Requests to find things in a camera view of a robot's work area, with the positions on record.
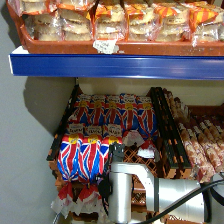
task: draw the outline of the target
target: plastic bag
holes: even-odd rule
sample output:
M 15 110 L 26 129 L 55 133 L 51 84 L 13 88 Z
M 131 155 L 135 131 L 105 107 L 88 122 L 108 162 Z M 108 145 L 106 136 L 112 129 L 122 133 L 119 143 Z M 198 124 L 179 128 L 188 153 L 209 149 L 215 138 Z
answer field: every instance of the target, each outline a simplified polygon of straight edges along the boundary
M 56 10 L 55 0 L 8 0 L 18 16 L 38 15 Z
M 93 37 L 89 12 L 61 9 L 62 30 L 66 41 L 89 41 Z
M 69 10 L 88 11 L 94 4 L 94 0 L 57 0 L 58 8 Z
M 160 18 L 156 41 L 170 42 L 190 39 L 189 9 L 178 3 L 152 4 Z
M 143 0 L 125 0 L 124 7 L 128 17 L 128 40 L 153 40 L 159 25 L 154 9 L 148 7 Z
M 118 0 L 101 0 L 95 14 L 95 40 L 123 40 L 126 19 Z

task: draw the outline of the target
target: union jack packaging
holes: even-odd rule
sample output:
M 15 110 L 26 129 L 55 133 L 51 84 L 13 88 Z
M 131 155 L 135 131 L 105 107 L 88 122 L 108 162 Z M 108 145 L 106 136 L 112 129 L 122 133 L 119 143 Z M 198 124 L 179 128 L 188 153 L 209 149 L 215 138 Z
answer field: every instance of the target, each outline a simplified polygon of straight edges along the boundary
M 157 121 L 151 98 L 138 96 L 137 105 L 140 134 L 144 139 L 152 137 L 153 140 L 156 140 L 158 135 Z
M 88 111 L 90 105 L 91 96 L 86 94 L 80 94 L 74 105 L 74 112 L 69 117 L 69 121 L 76 124 L 87 124 L 88 121 Z
M 138 129 L 138 109 L 136 96 L 133 94 L 122 93 L 121 97 L 121 115 L 124 130 Z
M 103 141 L 100 146 L 100 164 L 102 169 L 99 170 L 100 174 L 103 174 L 104 165 L 108 160 L 109 146 L 114 142 L 122 144 L 122 129 L 120 125 L 108 124 L 104 125 Z
M 104 115 L 104 124 L 121 124 L 120 96 L 106 96 Z
M 99 126 L 88 126 L 85 131 L 79 154 L 79 182 L 92 183 L 102 169 L 100 164 L 100 145 L 102 129 Z
M 89 105 L 89 124 L 103 125 L 105 95 L 93 95 Z
M 58 169 L 66 184 L 51 205 L 57 214 L 62 213 L 65 217 L 74 208 L 71 182 L 78 180 L 78 157 L 82 141 L 82 125 L 68 124 L 67 133 L 62 138 L 57 161 Z

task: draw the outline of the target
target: union jack flag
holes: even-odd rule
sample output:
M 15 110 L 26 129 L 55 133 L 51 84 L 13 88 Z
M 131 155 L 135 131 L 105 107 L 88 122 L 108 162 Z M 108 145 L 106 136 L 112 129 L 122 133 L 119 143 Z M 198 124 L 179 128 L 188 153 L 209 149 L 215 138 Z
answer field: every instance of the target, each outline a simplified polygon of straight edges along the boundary
M 66 182 L 78 180 L 78 155 L 82 134 L 64 135 L 58 155 L 58 169 Z
M 157 138 L 157 121 L 150 97 L 137 97 L 139 133 L 144 139 Z
M 93 95 L 89 105 L 89 124 L 103 125 L 104 122 L 105 96 Z
M 124 130 L 138 129 L 138 109 L 136 96 L 132 94 L 121 94 L 121 114 Z
M 105 124 L 121 124 L 121 102 L 120 96 L 107 95 L 105 101 Z
M 85 94 L 80 94 L 77 97 L 74 105 L 74 112 L 69 118 L 69 121 L 72 121 L 76 124 L 87 124 L 90 99 L 91 96 Z
M 79 181 L 82 183 L 92 183 L 99 173 L 100 167 L 100 145 L 102 137 L 100 135 L 85 136 L 80 148 L 79 157 Z

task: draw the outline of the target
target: product package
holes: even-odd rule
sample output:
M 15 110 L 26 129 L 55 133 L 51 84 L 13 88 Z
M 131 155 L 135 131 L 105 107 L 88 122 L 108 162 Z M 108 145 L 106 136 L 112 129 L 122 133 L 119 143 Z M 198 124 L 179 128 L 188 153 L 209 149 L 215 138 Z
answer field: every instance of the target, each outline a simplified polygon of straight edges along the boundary
M 138 96 L 136 99 L 138 106 L 139 132 L 145 140 L 150 137 L 152 137 L 153 140 L 156 140 L 158 135 L 157 121 L 151 98 Z
M 58 11 L 32 16 L 33 37 L 39 41 L 61 41 L 61 20 Z
M 62 138 L 57 161 L 65 185 L 51 204 L 51 208 L 57 214 L 62 213 L 65 217 L 74 209 L 72 182 L 78 180 L 78 160 L 82 142 L 83 127 L 80 127 L 80 124 L 68 124 L 67 133 Z
M 80 10 L 80 11 L 88 11 L 95 4 L 94 0 L 56 0 L 56 1 L 58 8 L 68 10 Z
M 138 107 L 136 96 L 134 94 L 122 93 L 120 97 L 123 131 L 138 130 Z
M 178 3 L 153 3 L 159 15 L 160 29 L 156 41 L 170 42 L 190 39 L 189 9 Z
M 91 96 L 89 95 L 78 95 L 73 113 L 68 120 L 76 124 L 87 124 L 90 99 Z
M 56 10 L 55 0 L 9 0 L 8 3 L 18 16 L 39 15 Z
M 65 41 L 89 41 L 93 38 L 89 12 L 60 9 L 60 15 Z
M 93 183 L 99 170 L 103 169 L 103 164 L 100 164 L 101 142 L 102 128 L 100 126 L 87 126 L 79 153 L 79 182 Z
M 95 13 L 95 39 L 123 40 L 125 33 L 125 13 L 120 1 L 100 0 Z
M 105 95 L 92 95 L 88 123 L 102 126 L 104 122 Z
M 128 18 L 128 40 L 153 40 L 158 28 L 158 15 L 143 0 L 125 0 L 125 12 Z
M 199 42 L 218 41 L 224 10 L 205 1 L 183 5 L 190 9 L 192 45 L 196 46 Z
M 106 95 L 104 124 L 121 124 L 120 96 Z

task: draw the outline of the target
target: shelf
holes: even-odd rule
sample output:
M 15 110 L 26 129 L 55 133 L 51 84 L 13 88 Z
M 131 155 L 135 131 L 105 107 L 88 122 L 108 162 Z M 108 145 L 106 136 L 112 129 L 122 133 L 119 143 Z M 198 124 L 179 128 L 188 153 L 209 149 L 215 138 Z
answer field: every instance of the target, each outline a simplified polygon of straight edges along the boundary
M 9 61 L 15 76 L 224 80 L 224 56 L 29 54 L 19 47 Z

